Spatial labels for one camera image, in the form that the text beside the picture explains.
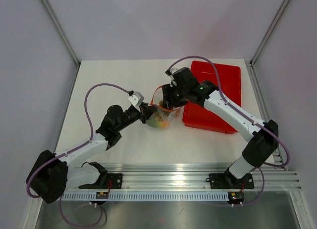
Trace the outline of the green orange toy mango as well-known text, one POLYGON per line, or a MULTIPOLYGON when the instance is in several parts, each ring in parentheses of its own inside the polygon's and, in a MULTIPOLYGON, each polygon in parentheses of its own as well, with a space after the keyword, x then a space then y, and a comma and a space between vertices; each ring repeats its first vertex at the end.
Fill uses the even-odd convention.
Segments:
POLYGON ((170 125, 169 121, 164 120, 148 120, 147 125, 152 128, 167 128, 170 125))

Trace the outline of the clear orange zip top bag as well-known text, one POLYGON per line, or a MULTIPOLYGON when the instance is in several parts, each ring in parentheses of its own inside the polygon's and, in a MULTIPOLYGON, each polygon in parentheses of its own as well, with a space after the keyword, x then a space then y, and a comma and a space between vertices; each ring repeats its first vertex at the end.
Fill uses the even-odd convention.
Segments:
POLYGON ((163 107, 163 91, 162 86, 156 88, 152 95, 150 102, 151 106, 154 106, 156 111, 146 121, 146 124, 152 128, 167 128, 176 118, 181 114, 181 107, 166 109, 163 107))

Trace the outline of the brown toy longan bunch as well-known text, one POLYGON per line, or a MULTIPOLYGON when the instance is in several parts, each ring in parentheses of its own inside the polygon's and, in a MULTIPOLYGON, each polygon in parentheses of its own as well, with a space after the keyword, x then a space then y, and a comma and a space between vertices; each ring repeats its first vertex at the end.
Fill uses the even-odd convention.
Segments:
POLYGON ((175 117, 178 116, 180 110, 178 109, 166 109, 163 107, 163 100, 160 100, 159 103, 156 105, 156 109, 158 112, 158 117, 161 120, 171 122, 175 117))

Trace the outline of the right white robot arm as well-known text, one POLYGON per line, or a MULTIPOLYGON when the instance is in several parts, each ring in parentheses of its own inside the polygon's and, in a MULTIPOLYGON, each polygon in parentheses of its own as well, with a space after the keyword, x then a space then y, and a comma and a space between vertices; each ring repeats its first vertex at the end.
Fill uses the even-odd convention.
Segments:
POLYGON ((168 109, 182 107, 188 103, 216 114, 232 126, 247 142, 242 155, 224 172, 226 186, 237 187, 252 169, 261 167, 278 148, 278 125, 251 116, 230 100, 212 82, 199 82, 187 67, 169 69, 166 75, 171 83, 162 87, 163 105, 168 109))

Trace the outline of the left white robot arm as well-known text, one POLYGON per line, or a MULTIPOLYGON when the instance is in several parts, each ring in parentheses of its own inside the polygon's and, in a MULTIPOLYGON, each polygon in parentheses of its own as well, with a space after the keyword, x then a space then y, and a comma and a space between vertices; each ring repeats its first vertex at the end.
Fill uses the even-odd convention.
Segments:
POLYGON ((112 148, 121 139, 121 130, 138 120, 146 123, 156 110, 145 103, 125 111, 119 105, 110 106, 100 127, 84 143, 60 155, 45 150, 38 156, 26 179, 27 194, 49 204, 77 187, 110 189, 112 182, 107 169, 87 160, 112 148))

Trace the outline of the left small circuit board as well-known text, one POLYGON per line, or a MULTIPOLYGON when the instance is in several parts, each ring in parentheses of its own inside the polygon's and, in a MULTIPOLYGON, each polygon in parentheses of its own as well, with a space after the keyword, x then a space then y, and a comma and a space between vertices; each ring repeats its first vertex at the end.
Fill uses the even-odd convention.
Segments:
POLYGON ((108 192, 97 192, 96 199, 108 199, 109 193, 108 192))

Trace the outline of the small circuit board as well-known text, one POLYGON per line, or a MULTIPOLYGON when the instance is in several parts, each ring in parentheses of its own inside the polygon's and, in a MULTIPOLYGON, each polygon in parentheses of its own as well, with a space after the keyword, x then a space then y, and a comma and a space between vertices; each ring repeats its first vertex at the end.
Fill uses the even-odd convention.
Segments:
POLYGON ((108 192, 97 192, 96 199, 108 199, 109 193, 108 192))
POLYGON ((229 197, 229 200, 231 200, 231 201, 244 201, 245 194, 243 191, 241 191, 241 192, 229 192, 228 197, 229 197))

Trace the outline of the right small circuit board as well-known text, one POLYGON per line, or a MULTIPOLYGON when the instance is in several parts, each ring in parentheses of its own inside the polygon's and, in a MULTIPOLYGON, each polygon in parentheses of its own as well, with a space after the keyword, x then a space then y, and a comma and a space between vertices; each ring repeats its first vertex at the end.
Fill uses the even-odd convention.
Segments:
POLYGON ((229 200, 231 200, 231 201, 244 201, 245 194, 243 191, 241 191, 241 192, 229 192, 228 197, 229 197, 229 200))

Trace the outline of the aluminium rail frame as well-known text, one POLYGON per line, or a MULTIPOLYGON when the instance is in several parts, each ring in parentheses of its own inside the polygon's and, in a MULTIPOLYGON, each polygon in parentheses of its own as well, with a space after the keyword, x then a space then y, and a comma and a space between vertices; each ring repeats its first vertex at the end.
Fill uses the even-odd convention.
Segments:
MULTIPOLYGON (((102 163, 110 173, 122 173, 122 191, 210 191, 206 178, 222 173, 225 164, 115 164, 102 163)), ((261 167, 265 191, 302 191, 295 171, 261 167)))

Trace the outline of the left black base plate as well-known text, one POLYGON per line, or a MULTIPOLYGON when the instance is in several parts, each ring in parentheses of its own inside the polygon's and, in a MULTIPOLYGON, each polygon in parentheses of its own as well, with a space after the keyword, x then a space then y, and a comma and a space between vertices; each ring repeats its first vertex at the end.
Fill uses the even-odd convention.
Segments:
POLYGON ((84 184, 79 189, 121 189, 123 174, 107 173, 99 176, 97 181, 92 184, 84 184))

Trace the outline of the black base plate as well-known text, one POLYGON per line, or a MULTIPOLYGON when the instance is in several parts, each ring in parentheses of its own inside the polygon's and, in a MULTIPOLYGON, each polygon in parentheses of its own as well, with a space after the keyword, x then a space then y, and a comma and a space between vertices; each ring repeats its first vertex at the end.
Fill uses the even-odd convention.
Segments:
POLYGON ((121 189, 123 174, 107 173, 99 176, 97 181, 92 184, 84 184, 79 189, 121 189))
POLYGON ((253 177, 247 173, 242 178, 237 179, 226 173, 210 173, 206 178, 210 183, 211 189, 254 189, 253 177))

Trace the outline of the right aluminium corner post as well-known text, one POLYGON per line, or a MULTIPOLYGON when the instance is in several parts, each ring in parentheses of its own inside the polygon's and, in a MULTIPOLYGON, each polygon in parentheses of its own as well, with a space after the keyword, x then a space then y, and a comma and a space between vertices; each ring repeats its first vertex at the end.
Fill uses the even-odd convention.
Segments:
POLYGON ((259 46, 257 47, 253 57, 250 59, 250 66, 252 68, 255 67, 258 59, 260 58, 263 50, 265 49, 267 43, 269 42, 270 38, 272 37, 275 29, 277 28, 279 22, 281 21, 288 5, 290 4, 292 0, 282 0, 281 4, 279 5, 279 8, 277 9, 272 21, 270 22, 270 25, 268 26, 268 29, 266 30, 259 46))

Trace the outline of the aluminium corner post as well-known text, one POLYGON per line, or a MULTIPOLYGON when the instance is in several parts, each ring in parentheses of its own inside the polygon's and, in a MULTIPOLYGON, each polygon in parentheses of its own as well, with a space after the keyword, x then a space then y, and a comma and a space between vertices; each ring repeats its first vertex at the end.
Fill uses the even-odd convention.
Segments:
POLYGON ((79 60, 77 54, 75 53, 68 37, 66 36, 63 27, 61 26, 59 19, 52 7, 52 5, 50 4, 49 0, 40 0, 40 2, 43 5, 43 8, 45 10, 45 12, 47 13, 50 21, 52 22, 54 29, 56 30, 61 42, 63 43, 66 51, 68 52, 70 58, 72 59, 73 63, 75 64, 76 68, 79 69, 80 68, 80 64, 81 61, 79 60))
POLYGON ((269 42, 270 38, 272 37, 275 29, 277 28, 279 22, 281 21, 288 5, 290 4, 292 0, 282 0, 281 4, 279 5, 279 8, 277 9, 272 21, 270 22, 270 25, 268 26, 268 29, 266 30, 259 46, 257 47, 253 57, 250 59, 250 66, 252 68, 255 67, 258 59, 260 58, 263 50, 265 49, 267 43, 269 42))

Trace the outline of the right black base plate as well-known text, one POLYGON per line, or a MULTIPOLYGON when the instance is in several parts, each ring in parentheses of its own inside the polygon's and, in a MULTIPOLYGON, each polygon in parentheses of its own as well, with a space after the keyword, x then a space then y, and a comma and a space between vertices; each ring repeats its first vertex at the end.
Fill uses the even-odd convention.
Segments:
POLYGON ((206 178, 210 183, 211 189, 254 189, 253 177, 247 173, 242 178, 237 179, 226 173, 210 173, 206 178))

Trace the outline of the left aluminium corner post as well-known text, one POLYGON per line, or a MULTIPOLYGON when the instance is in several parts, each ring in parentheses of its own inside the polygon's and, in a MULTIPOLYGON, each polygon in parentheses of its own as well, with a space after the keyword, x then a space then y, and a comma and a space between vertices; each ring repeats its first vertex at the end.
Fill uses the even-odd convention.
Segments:
POLYGON ((61 26, 59 19, 52 7, 52 5, 50 4, 49 0, 40 0, 40 2, 43 5, 43 8, 45 10, 45 12, 47 13, 50 21, 52 22, 54 29, 56 30, 61 42, 63 43, 66 51, 68 52, 70 58, 72 59, 73 63, 75 64, 76 68, 79 69, 80 68, 80 64, 81 61, 79 60, 77 54, 75 53, 68 37, 66 36, 63 27, 61 26))

